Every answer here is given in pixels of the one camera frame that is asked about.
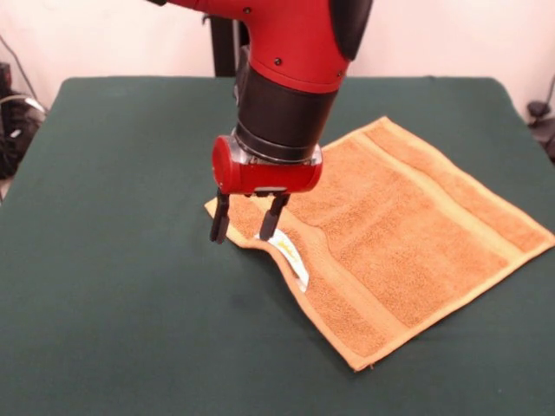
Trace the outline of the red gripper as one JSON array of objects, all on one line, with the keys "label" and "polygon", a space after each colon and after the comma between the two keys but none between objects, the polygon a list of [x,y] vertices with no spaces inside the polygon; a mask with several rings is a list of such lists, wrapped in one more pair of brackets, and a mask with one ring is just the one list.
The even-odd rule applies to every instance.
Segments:
[{"label": "red gripper", "polygon": [[[225,241],[229,225],[229,194],[309,192],[317,185],[322,170],[323,152],[320,146],[316,146],[305,163],[274,164],[245,151],[233,136],[219,136],[212,149],[212,174],[218,190],[210,241],[217,244]],[[290,197],[290,194],[279,194],[273,199],[259,231],[261,240],[268,241],[273,237]]]}]

